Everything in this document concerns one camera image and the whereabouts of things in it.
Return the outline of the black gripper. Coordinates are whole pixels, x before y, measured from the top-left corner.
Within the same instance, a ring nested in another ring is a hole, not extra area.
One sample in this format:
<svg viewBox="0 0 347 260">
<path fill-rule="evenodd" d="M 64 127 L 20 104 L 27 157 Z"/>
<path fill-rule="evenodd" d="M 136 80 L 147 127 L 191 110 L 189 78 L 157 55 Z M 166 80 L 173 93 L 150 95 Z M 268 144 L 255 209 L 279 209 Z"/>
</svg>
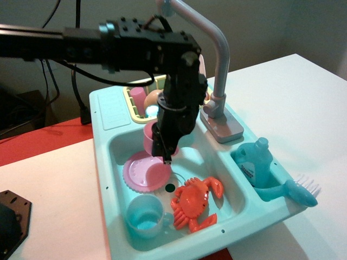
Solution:
<svg viewBox="0 0 347 260">
<path fill-rule="evenodd" d="M 164 152 L 159 131 L 169 138 L 175 151 L 181 137 L 195 128 L 200 106 L 204 103 L 208 88 L 207 79 L 199 73 L 199 59 L 195 53 L 184 53 L 176 71 L 166 75 L 164 90 L 159 94 L 157 124 L 152 127 L 153 157 L 162 157 L 163 163 L 171 165 L 175 152 Z"/>
</svg>

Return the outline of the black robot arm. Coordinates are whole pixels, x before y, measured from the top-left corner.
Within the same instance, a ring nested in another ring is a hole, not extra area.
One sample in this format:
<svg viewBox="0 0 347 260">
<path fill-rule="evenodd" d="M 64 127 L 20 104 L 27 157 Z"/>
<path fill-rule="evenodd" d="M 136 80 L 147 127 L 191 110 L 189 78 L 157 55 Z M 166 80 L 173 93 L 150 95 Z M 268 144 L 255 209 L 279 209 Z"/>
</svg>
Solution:
<svg viewBox="0 0 347 260">
<path fill-rule="evenodd" d="M 67 28 L 49 31 L 1 25 L 1 57 L 53 60 L 70 69 L 76 64 L 99 64 L 109 72 L 143 71 L 166 75 L 158 97 L 158 118 L 152 128 L 150 154 L 172 161 L 181 137 L 195 127 L 208 83 L 199 72 L 200 46 L 185 32 L 173 32 L 155 15 L 147 21 L 121 18 L 97 30 Z"/>
</svg>

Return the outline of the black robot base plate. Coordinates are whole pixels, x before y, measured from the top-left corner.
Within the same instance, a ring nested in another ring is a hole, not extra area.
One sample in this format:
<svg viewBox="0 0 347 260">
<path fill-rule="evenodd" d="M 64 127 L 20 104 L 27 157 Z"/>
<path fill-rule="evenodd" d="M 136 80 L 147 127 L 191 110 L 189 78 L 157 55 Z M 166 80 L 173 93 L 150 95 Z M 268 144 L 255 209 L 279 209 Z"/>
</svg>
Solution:
<svg viewBox="0 0 347 260">
<path fill-rule="evenodd" d="M 32 203 L 16 193 L 1 192 L 1 259 L 9 259 L 29 234 Z"/>
</svg>

